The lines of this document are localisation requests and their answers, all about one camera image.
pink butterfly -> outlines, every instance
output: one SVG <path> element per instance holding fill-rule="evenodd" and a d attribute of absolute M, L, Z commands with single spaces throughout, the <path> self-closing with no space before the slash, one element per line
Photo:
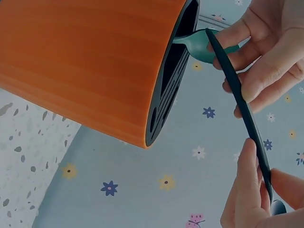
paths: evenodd
<path fill-rule="evenodd" d="M 200 223 L 204 221 L 205 220 L 203 214 L 192 214 L 186 223 L 186 228 L 201 228 Z"/>

finger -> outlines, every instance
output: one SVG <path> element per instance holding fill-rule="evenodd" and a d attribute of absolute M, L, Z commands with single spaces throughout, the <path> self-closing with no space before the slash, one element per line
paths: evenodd
<path fill-rule="evenodd" d="M 261 189 L 263 174 L 262 174 L 260 167 L 257 168 L 256 172 L 257 172 L 257 179 L 258 179 L 258 189 Z"/>
<path fill-rule="evenodd" d="M 304 180 L 272 169 L 271 183 L 276 193 L 293 209 L 304 208 Z"/>
<path fill-rule="evenodd" d="M 244 44 L 237 52 L 228 54 L 229 60 L 236 71 L 244 70 L 260 56 L 261 53 L 256 48 L 252 39 Z M 213 66 L 218 70 L 222 69 L 217 58 L 214 59 Z"/>
<path fill-rule="evenodd" d="M 230 27 L 217 33 L 215 36 L 221 46 L 225 49 L 237 45 L 248 38 L 250 36 L 250 30 L 243 19 L 240 19 Z M 212 50 L 210 43 L 208 44 L 207 49 L 210 51 Z"/>
<path fill-rule="evenodd" d="M 234 181 L 229 196 L 227 198 L 223 214 L 220 218 L 220 223 L 224 228 L 234 228 L 236 197 L 237 197 L 237 187 L 236 187 L 236 181 Z"/>
<path fill-rule="evenodd" d="M 263 108 L 273 104 L 276 100 L 278 100 L 282 95 L 287 93 L 297 83 L 299 83 L 299 81 L 291 73 L 287 72 L 280 80 L 274 82 L 272 85 L 265 88 L 258 95 L 258 97 L 256 99 L 254 99 L 252 102 L 250 102 L 250 107 L 252 109 L 252 112 L 254 114 L 258 113 Z M 238 107 L 234 111 L 234 116 L 236 118 L 242 117 L 241 112 Z"/>
<path fill-rule="evenodd" d="M 262 181 L 261 183 L 260 195 L 261 195 L 261 208 L 263 208 L 270 216 L 270 198 L 264 181 Z"/>
<path fill-rule="evenodd" d="M 241 83 L 244 81 L 244 78 L 246 77 L 246 74 L 247 74 L 247 72 L 241 72 L 241 73 L 237 74 L 237 76 L 238 76 L 238 78 L 239 78 L 239 80 L 240 80 Z M 231 88 L 230 88 L 230 86 L 229 86 L 228 81 L 227 81 L 226 78 L 224 79 L 222 87 L 225 90 L 225 92 L 227 92 L 229 94 L 232 93 Z"/>
<path fill-rule="evenodd" d="M 290 213 L 270 216 L 259 222 L 256 228 L 303 228 L 304 209 Z"/>
<path fill-rule="evenodd" d="M 261 206 L 256 155 L 255 142 L 252 139 L 246 139 L 237 163 L 236 214 Z"/>
<path fill-rule="evenodd" d="M 243 98 L 249 103 L 261 91 L 279 80 L 304 56 L 304 31 L 290 29 L 284 33 L 272 50 L 263 55 L 248 71 L 242 85 Z"/>

floral pattern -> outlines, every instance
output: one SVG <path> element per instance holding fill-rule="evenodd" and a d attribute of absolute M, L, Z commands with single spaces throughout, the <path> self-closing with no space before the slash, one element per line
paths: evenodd
<path fill-rule="evenodd" d="M 204 222 L 203 214 L 192 214 L 186 223 L 186 228 L 201 228 L 200 223 Z"/>
<path fill-rule="evenodd" d="M 272 141 L 269 141 L 269 139 L 267 139 L 266 141 L 263 141 L 263 142 L 264 142 L 264 146 L 267 151 L 272 150 Z"/>
<path fill-rule="evenodd" d="M 195 71 L 201 71 L 203 69 L 203 67 L 200 62 L 194 62 L 192 64 L 192 69 Z"/>
<path fill-rule="evenodd" d="M 243 5 L 243 0 L 235 0 L 235 4 L 238 6 L 242 6 Z"/>
<path fill-rule="evenodd" d="M 173 176 L 169 176 L 167 174 L 164 175 L 162 179 L 159 179 L 158 182 L 160 183 L 159 188 L 165 189 L 166 191 L 170 191 L 175 188 L 175 180 L 173 180 Z"/>
<path fill-rule="evenodd" d="M 201 159 L 201 158 L 205 158 L 205 148 L 201 148 L 200 146 L 198 146 L 196 149 L 192 150 L 193 152 L 193 157 L 197 157 L 197 159 Z"/>
<path fill-rule="evenodd" d="M 267 120 L 273 123 L 276 120 L 275 115 L 272 113 L 267 114 Z"/>
<path fill-rule="evenodd" d="M 296 159 L 296 162 L 298 162 L 298 165 L 300 165 L 301 163 L 304 165 L 304 152 L 303 152 L 302 154 L 297 153 L 297 155 L 299 156 L 299 157 Z"/>
<path fill-rule="evenodd" d="M 235 162 L 238 162 L 238 158 L 239 158 L 240 154 L 241 154 L 241 152 L 238 152 L 238 153 L 234 154 L 234 161 Z"/>
<path fill-rule="evenodd" d="M 106 196 L 114 196 L 117 192 L 116 188 L 118 187 L 118 184 L 114 184 L 113 181 L 110 181 L 109 183 L 104 182 L 104 187 L 100 189 L 100 191 L 104 191 Z"/>
<path fill-rule="evenodd" d="M 295 133 L 294 130 L 289 131 L 289 137 L 292 138 L 292 139 L 294 139 L 296 137 L 296 133 Z"/>
<path fill-rule="evenodd" d="M 291 102 L 291 98 L 290 98 L 289 95 L 286 95 L 286 96 L 285 96 L 285 101 L 286 101 L 287 103 L 290 103 L 290 102 Z"/>
<path fill-rule="evenodd" d="M 212 109 L 211 107 L 209 108 L 203 108 L 204 109 L 204 112 L 203 112 L 203 115 L 206 115 L 207 118 L 214 118 L 215 116 L 215 109 Z"/>
<path fill-rule="evenodd" d="M 72 179 L 77 176 L 77 170 L 76 170 L 76 165 L 72 165 L 68 163 L 66 167 L 62 167 L 62 177 L 66 179 Z"/>

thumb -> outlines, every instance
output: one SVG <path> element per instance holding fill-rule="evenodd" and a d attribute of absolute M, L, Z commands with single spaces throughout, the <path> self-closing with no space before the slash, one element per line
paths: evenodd
<path fill-rule="evenodd" d="M 242 95 L 246 102 L 253 101 L 263 89 L 279 80 L 304 57 L 303 40 L 304 29 L 289 29 L 277 44 L 249 69 L 242 85 Z M 303 79 L 302 74 L 294 76 L 298 82 Z"/>
<path fill-rule="evenodd" d="M 293 209 L 304 208 L 304 180 L 272 169 L 271 183 L 276 193 Z"/>

white flower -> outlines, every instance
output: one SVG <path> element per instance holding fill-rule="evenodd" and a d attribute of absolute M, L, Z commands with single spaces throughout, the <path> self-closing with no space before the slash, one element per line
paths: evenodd
<path fill-rule="evenodd" d="M 119 140 L 119 142 L 124 143 L 124 145 L 128 145 L 128 143 L 125 141 Z"/>
<path fill-rule="evenodd" d="M 276 120 L 275 115 L 272 113 L 269 113 L 267 115 L 267 120 L 273 123 Z"/>
<path fill-rule="evenodd" d="M 243 0 L 235 0 L 235 4 L 241 6 L 243 5 Z"/>
<path fill-rule="evenodd" d="M 235 153 L 234 154 L 234 161 L 235 162 L 238 162 L 238 158 L 239 158 L 239 155 L 241 154 L 241 152 L 238 152 L 238 153 Z"/>
<path fill-rule="evenodd" d="M 192 150 L 193 152 L 193 157 L 197 157 L 198 160 L 201 158 L 205 158 L 205 148 L 201 148 L 200 146 L 198 146 L 196 149 Z"/>

